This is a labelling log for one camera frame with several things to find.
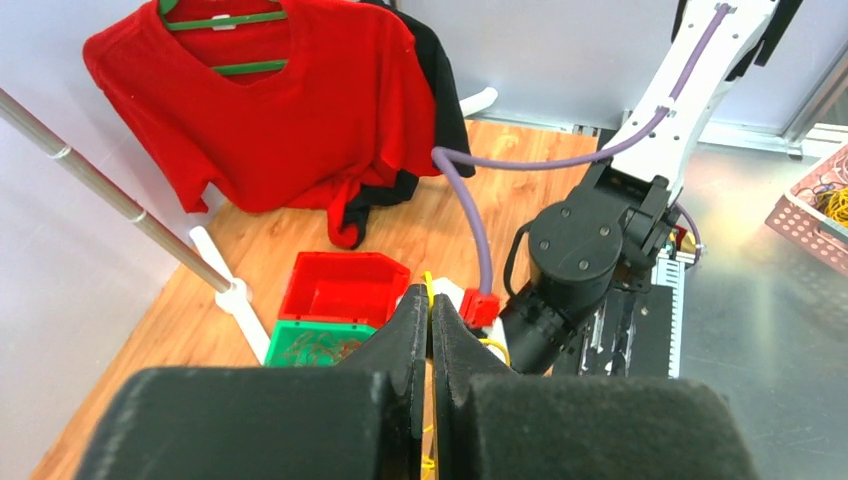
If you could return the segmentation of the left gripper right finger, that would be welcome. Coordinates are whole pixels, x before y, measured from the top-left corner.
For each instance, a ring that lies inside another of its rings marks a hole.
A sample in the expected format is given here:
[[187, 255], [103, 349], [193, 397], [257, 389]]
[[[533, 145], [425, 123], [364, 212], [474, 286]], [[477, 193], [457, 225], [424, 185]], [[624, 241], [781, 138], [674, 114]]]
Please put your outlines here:
[[521, 375], [465, 327], [431, 319], [440, 479], [755, 479], [724, 399], [659, 378]]

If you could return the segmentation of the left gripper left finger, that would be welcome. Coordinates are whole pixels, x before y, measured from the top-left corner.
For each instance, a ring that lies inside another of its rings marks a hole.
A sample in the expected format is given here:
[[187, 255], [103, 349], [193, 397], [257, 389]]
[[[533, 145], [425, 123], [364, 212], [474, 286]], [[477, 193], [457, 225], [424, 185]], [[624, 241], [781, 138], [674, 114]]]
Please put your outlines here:
[[113, 397], [80, 479], [416, 479], [428, 296], [339, 364], [156, 367]]

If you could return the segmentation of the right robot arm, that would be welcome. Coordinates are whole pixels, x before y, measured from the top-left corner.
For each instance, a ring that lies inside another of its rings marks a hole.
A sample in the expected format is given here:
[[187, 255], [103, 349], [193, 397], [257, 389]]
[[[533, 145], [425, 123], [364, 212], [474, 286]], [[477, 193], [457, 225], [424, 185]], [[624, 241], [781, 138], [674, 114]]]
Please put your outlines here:
[[602, 311], [625, 296], [611, 369], [628, 368], [636, 297], [682, 210], [692, 151], [714, 110], [750, 66], [768, 62], [796, 1], [682, 1], [668, 53], [624, 124], [565, 199], [516, 233], [529, 279], [502, 319], [512, 368], [546, 372]]

